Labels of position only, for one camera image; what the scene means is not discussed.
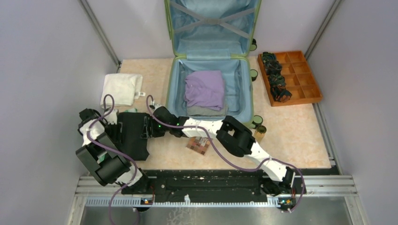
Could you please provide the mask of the purple garment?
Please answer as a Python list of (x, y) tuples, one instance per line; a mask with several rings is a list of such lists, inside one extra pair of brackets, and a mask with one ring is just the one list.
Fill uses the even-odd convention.
[(225, 81), (220, 70), (202, 70), (185, 78), (184, 100), (188, 107), (220, 111), (225, 102)]

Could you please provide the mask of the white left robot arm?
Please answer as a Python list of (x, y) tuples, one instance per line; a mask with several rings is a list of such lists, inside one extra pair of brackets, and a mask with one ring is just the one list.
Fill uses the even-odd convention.
[(102, 186), (116, 184), (124, 194), (144, 194), (151, 182), (135, 165), (148, 158), (147, 139), (143, 135), (147, 113), (122, 112), (101, 118), (94, 109), (79, 113), (78, 132), (83, 145), (76, 156)]

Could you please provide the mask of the green white patterned cloth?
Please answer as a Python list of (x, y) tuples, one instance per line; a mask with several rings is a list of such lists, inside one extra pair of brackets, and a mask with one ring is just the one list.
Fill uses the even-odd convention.
[(137, 110), (137, 108), (129, 108), (129, 109), (124, 110), (123, 112), (124, 112), (124, 113), (125, 113), (125, 112), (126, 112), (126, 113), (137, 113), (138, 110)]

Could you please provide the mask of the eyeshadow palette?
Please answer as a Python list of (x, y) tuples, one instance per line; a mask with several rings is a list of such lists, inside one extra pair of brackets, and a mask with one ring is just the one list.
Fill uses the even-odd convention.
[(186, 148), (204, 156), (209, 146), (210, 146), (210, 141), (208, 138), (191, 137), (188, 140)]

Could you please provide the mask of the black garment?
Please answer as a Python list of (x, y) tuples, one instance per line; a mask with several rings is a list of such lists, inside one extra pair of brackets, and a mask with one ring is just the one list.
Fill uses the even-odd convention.
[(142, 112), (122, 112), (117, 117), (118, 123), (122, 125), (120, 151), (135, 161), (146, 161), (149, 157), (147, 139), (141, 137), (145, 117), (148, 115)]

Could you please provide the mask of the grey garment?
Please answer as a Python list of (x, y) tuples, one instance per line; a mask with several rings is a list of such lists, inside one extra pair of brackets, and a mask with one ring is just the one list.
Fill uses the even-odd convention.
[(225, 116), (228, 111), (228, 105), (224, 105), (221, 110), (214, 110), (207, 107), (191, 106), (187, 107), (186, 112), (188, 116), (197, 117), (220, 117)]

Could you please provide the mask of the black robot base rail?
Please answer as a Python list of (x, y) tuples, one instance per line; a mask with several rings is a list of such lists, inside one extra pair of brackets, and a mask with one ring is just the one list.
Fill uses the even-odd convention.
[(299, 175), (287, 187), (272, 181), (263, 171), (237, 170), (145, 170), (143, 188), (127, 187), (123, 195), (150, 195), (155, 203), (262, 203), (271, 197), (299, 197), (306, 189)]

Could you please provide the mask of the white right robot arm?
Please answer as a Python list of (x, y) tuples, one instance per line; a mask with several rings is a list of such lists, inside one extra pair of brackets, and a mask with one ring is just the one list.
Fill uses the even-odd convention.
[(269, 194), (275, 196), (281, 193), (296, 194), (294, 179), (301, 174), (293, 165), (285, 163), (268, 154), (256, 141), (251, 130), (232, 116), (221, 120), (197, 120), (191, 117), (177, 117), (166, 107), (159, 104), (147, 106), (149, 121), (144, 128), (144, 138), (164, 136), (166, 132), (175, 137), (203, 137), (214, 146), (216, 139), (225, 150), (238, 158), (252, 160), (256, 167), (246, 168), (246, 172), (262, 170), (271, 180), (272, 190)]

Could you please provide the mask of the gold cylindrical bottle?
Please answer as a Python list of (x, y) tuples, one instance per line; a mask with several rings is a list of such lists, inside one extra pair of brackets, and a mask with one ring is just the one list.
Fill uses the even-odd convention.
[(253, 134), (256, 142), (261, 142), (267, 132), (267, 128), (264, 125), (257, 126)]

